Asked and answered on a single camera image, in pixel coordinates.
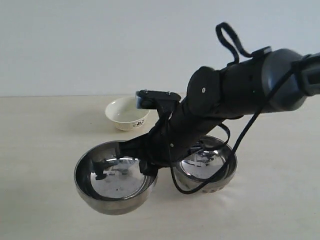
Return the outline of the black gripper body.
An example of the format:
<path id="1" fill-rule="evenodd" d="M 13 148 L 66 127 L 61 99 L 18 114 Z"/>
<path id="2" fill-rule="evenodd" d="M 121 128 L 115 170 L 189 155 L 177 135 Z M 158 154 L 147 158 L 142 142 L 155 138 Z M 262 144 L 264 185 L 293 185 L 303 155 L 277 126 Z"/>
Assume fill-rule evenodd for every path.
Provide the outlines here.
<path id="1" fill-rule="evenodd" d="M 185 157 L 201 137 L 224 122 L 224 118 L 201 117 L 191 113 L 187 98 L 179 103 L 167 123 L 153 127 L 149 137 L 149 156 L 155 165 L 168 167 Z"/>

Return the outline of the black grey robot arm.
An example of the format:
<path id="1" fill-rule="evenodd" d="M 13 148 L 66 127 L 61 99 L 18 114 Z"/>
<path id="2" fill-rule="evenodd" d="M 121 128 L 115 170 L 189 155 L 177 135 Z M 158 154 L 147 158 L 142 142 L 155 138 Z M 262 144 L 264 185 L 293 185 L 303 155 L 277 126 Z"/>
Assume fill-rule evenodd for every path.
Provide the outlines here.
<path id="1" fill-rule="evenodd" d="M 201 137 L 225 120 L 246 115 L 291 112 L 320 93 L 319 54 L 300 55 L 282 48 L 256 52 L 249 60 L 221 70 L 202 66 L 191 76 L 186 96 L 137 92 L 137 107 L 157 110 L 148 133 L 121 142 L 117 153 L 141 161 L 152 175 L 182 160 Z"/>

